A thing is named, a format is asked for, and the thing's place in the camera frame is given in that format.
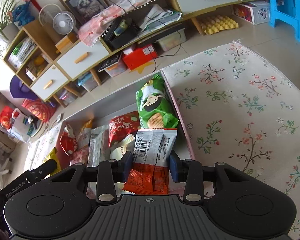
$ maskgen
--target floral rug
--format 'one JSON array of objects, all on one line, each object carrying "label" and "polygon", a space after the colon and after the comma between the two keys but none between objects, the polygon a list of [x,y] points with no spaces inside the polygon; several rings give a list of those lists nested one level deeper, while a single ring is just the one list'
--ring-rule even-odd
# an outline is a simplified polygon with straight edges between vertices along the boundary
[{"label": "floral rug", "polygon": [[[300,91],[266,59],[233,42],[165,68],[196,160],[226,162],[284,192],[300,237]],[[213,195],[208,185],[206,196]]]}]

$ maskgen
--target blue stuffed toy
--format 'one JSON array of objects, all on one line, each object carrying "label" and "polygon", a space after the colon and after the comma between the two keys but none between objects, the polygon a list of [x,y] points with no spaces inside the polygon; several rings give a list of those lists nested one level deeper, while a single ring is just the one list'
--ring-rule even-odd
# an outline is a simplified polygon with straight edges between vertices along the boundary
[{"label": "blue stuffed toy", "polygon": [[30,2],[26,2],[16,7],[12,12],[12,22],[19,22],[18,26],[24,26],[34,21],[35,18],[29,12],[29,5]]}]

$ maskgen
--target potted plant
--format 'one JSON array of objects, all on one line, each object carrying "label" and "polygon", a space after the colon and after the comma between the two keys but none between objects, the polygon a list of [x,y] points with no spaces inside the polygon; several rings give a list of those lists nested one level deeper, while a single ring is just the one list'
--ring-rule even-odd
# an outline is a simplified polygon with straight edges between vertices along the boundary
[{"label": "potted plant", "polygon": [[[18,27],[12,23],[8,12],[15,8],[15,0],[5,0],[0,2],[0,41],[7,46],[10,41],[18,34]],[[0,44],[0,58],[2,53],[2,46]]]}]

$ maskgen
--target tile floor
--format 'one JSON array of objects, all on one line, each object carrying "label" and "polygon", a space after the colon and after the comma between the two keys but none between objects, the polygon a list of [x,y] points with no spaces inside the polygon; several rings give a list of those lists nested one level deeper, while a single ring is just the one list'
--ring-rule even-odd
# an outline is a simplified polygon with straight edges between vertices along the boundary
[{"label": "tile floor", "polygon": [[[276,28],[271,28],[267,23],[253,26],[244,20],[238,18],[235,20],[239,23],[239,29],[222,31],[211,36],[200,36],[193,25],[189,24],[190,28],[186,31],[188,40],[182,44],[175,56],[157,59],[157,69],[169,66],[207,49],[240,39],[243,45],[267,58],[300,89],[300,43],[294,39],[293,28],[285,23],[278,23]],[[178,47],[173,48],[164,55],[172,55],[177,50]],[[154,65],[147,66],[141,74],[137,71],[130,72],[130,70],[127,70],[107,80],[92,92],[86,93],[82,98],[78,98],[67,108],[60,107],[50,120],[49,129],[60,113],[64,114],[65,119],[93,102],[106,97],[113,91],[152,73],[154,68]],[[34,139],[42,134],[44,128],[41,130]],[[27,145],[21,144],[11,154],[14,160],[11,168],[13,172],[11,175],[6,175],[6,183],[11,182],[23,172],[27,152]]]}]

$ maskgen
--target wooden cabinet leg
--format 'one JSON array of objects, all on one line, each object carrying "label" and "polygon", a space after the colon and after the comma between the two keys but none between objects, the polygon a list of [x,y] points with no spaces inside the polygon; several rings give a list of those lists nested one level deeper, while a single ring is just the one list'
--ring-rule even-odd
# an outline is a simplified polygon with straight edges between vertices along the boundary
[{"label": "wooden cabinet leg", "polygon": [[66,89],[66,90],[68,90],[70,93],[76,95],[79,98],[82,97],[82,95],[77,90],[73,89],[72,87],[70,87],[68,85],[65,85],[63,88]]},{"label": "wooden cabinet leg", "polygon": [[53,95],[52,96],[61,106],[63,106],[64,108],[66,108],[66,105],[65,103],[60,99],[58,98],[56,95]]},{"label": "wooden cabinet leg", "polygon": [[102,83],[101,83],[101,80],[100,80],[100,78],[99,78],[97,72],[96,72],[94,69],[91,69],[91,70],[90,70],[90,73],[92,74],[92,76],[93,76],[94,80],[97,82],[97,84],[98,84],[99,86],[101,86]]},{"label": "wooden cabinet leg", "polygon": [[198,22],[197,18],[196,17],[192,17],[191,20],[192,20],[194,26],[197,28],[197,30],[200,33],[200,35],[204,35],[202,27],[201,27],[200,23]]}]

